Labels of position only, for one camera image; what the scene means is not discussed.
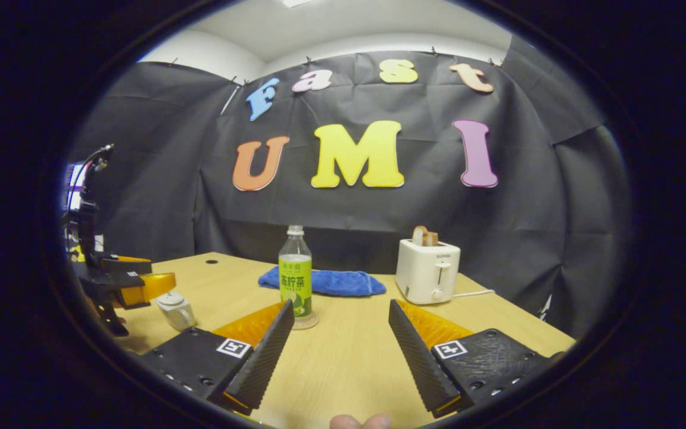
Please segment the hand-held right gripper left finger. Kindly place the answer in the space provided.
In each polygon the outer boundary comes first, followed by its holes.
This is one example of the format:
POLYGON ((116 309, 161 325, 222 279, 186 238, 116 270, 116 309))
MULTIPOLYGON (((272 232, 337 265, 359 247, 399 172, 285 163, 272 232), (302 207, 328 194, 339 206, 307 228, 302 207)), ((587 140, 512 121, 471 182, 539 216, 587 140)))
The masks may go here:
POLYGON ((139 359, 189 394, 248 416, 262 403, 294 321, 288 300, 215 331, 188 328, 139 359))

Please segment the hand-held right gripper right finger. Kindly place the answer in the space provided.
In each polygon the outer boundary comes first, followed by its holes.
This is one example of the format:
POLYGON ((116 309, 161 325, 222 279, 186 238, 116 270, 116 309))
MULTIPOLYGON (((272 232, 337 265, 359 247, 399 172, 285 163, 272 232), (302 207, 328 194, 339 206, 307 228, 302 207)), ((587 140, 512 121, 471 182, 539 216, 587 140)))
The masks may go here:
POLYGON ((473 333, 403 300, 389 302, 388 323, 435 418, 507 397, 563 355, 542 355, 496 328, 473 333))

